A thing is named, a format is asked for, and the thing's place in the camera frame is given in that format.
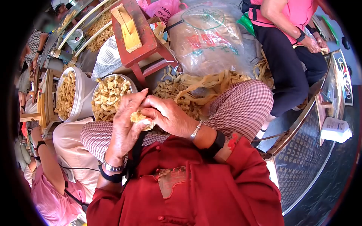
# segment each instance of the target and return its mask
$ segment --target white bucket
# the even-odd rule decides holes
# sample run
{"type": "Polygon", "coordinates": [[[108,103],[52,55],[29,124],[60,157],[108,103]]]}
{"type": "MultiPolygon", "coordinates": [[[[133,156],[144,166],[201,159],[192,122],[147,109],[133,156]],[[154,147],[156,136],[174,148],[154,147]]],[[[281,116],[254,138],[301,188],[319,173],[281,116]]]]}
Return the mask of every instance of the white bucket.
{"type": "MultiPolygon", "coordinates": [[[[88,78],[87,75],[82,72],[79,68],[67,68],[63,74],[68,74],[69,71],[75,72],[75,97],[72,111],[67,120],[62,119],[62,121],[70,122],[76,121],[77,119],[82,119],[86,117],[93,116],[92,111],[92,98],[94,89],[96,88],[97,82],[93,82],[92,79],[88,78]]],[[[64,78],[63,74],[59,79],[58,86],[56,88],[56,97],[58,98],[58,91],[60,85],[63,83],[64,78]]]]}

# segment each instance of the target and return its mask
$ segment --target silver bracelet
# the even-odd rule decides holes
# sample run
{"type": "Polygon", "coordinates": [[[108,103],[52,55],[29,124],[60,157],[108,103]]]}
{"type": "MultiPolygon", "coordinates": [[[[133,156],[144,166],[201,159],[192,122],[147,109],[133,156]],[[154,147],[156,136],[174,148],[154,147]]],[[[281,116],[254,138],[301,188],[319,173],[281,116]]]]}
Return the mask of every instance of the silver bracelet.
{"type": "Polygon", "coordinates": [[[203,123],[203,121],[202,121],[202,120],[200,120],[200,123],[196,126],[195,131],[191,134],[191,136],[190,136],[190,140],[192,140],[192,141],[193,141],[193,140],[195,139],[196,134],[197,134],[197,132],[200,130],[202,123],[203,123]]]}

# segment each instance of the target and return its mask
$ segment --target mesh bag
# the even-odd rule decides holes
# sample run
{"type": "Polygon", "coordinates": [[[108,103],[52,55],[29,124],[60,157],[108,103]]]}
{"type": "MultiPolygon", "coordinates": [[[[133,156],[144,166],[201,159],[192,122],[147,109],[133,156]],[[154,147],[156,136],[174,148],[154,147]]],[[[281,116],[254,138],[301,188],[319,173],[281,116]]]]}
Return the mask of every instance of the mesh bag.
{"type": "Polygon", "coordinates": [[[110,37],[99,50],[92,73],[92,81],[102,78],[122,67],[115,36],[110,37]]]}

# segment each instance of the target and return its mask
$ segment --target hand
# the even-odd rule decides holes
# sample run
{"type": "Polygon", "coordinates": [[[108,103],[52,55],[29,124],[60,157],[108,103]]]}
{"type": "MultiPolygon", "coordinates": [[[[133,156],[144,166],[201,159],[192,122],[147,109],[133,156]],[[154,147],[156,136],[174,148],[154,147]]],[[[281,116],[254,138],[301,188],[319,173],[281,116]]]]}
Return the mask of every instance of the hand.
{"type": "Polygon", "coordinates": [[[141,110],[142,115],[151,118],[164,131],[178,137],[189,138],[199,124],[184,113],[172,99],[149,95],[141,106],[144,107],[141,110]]]}
{"type": "Polygon", "coordinates": [[[316,41],[314,41],[312,38],[305,36],[305,38],[301,41],[302,45],[308,48],[308,50],[315,54],[317,52],[320,52],[320,47],[317,45],[316,41]]]}
{"type": "Polygon", "coordinates": [[[146,98],[148,89],[139,93],[131,93],[122,97],[121,103],[113,118],[111,142],[105,156],[111,166],[121,166],[123,157],[133,148],[141,131],[152,122],[146,118],[137,123],[131,123],[131,114],[137,111],[146,98]]]}
{"type": "Polygon", "coordinates": [[[33,60],[33,68],[36,69],[37,68],[37,61],[38,61],[38,54],[35,55],[34,60],[33,60]]]}
{"type": "Polygon", "coordinates": [[[323,40],[322,37],[317,32],[315,32],[315,35],[313,35],[313,36],[317,40],[318,46],[321,48],[326,48],[329,52],[327,42],[325,40],[323,40]]]}
{"type": "Polygon", "coordinates": [[[39,142],[39,141],[44,141],[39,126],[33,128],[33,129],[30,131],[30,134],[31,134],[31,138],[32,138],[33,143],[35,144],[35,146],[38,146],[38,142],[39,142]]]}

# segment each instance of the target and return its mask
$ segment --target large plastic sack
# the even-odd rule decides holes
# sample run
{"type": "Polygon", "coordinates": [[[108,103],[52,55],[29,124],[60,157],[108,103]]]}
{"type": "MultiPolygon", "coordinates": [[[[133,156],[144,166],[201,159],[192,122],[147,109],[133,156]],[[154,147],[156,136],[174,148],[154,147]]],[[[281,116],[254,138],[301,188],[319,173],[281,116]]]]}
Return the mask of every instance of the large plastic sack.
{"type": "Polygon", "coordinates": [[[110,37],[99,49],[97,61],[92,73],[92,81],[102,78],[122,67],[115,36],[110,37]]]}
{"type": "Polygon", "coordinates": [[[151,3],[145,11],[150,17],[159,17],[167,25],[169,18],[181,10],[180,5],[187,8],[187,5],[179,0],[159,0],[151,3]]]}
{"type": "Polygon", "coordinates": [[[173,15],[168,26],[171,49],[183,72],[193,76],[218,74],[224,70],[250,75],[244,57],[241,33],[223,3],[205,2],[173,15]]]}

